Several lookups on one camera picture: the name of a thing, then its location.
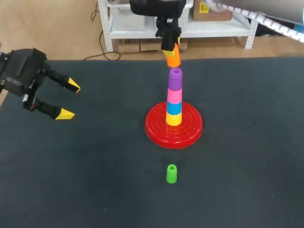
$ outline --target shelf leg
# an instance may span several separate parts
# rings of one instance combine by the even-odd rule
[[[106,6],[105,1],[106,0],[98,0],[100,18],[104,30],[104,41],[105,41],[106,51],[113,51],[112,40],[110,38],[112,20],[109,19],[108,7]]]
[[[255,20],[251,20],[245,49],[251,49],[252,48],[253,41],[255,40],[255,37],[256,37],[257,26],[258,26],[258,22],[255,21]]]

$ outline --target black cable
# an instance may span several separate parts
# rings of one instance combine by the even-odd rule
[[[100,13],[100,11],[97,10],[97,6],[98,6],[98,2],[96,3],[95,10],[91,13],[91,20],[92,20],[92,21],[95,19],[96,14],[97,14],[97,13]]]
[[[96,17],[96,15],[97,15],[98,12],[100,13],[100,11],[97,9],[97,6],[98,6],[98,2],[96,3],[95,10],[91,13],[91,17],[90,17],[91,21],[94,21],[94,19],[95,19],[95,17]],[[101,36],[103,35],[103,33],[104,33],[104,31],[101,31],[101,33],[100,33],[100,35],[99,35],[99,45],[100,45],[102,54],[94,55],[94,56],[89,56],[89,57],[84,58],[83,60],[87,60],[87,59],[89,59],[89,58],[98,57],[98,56],[104,56],[107,60],[119,60],[119,59],[120,59],[121,54],[120,54],[119,52],[117,52],[117,51],[105,52],[105,51],[104,51],[103,46],[101,45]],[[116,54],[118,54],[119,56],[118,56],[117,58],[115,58],[115,59],[110,59],[110,58],[108,58],[108,57],[106,56],[107,54],[110,54],[110,53],[116,53]]]

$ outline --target yellow ring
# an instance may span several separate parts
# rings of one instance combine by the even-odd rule
[[[178,126],[181,124],[181,113],[178,115],[171,115],[166,113],[166,122],[170,126]]]

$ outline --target white box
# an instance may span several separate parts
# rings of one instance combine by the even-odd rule
[[[111,16],[115,21],[117,30],[142,30],[144,29],[145,16],[132,13],[130,4],[111,4]]]

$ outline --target robot end effector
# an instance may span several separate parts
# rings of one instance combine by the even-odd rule
[[[0,52],[0,93],[3,89],[23,97],[23,107],[39,110],[55,120],[71,119],[75,115],[61,107],[50,105],[36,97],[45,77],[62,87],[79,92],[80,87],[68,76],[58,74],[46,63],[46,54],[37,49],[22,49],[8,54]]]

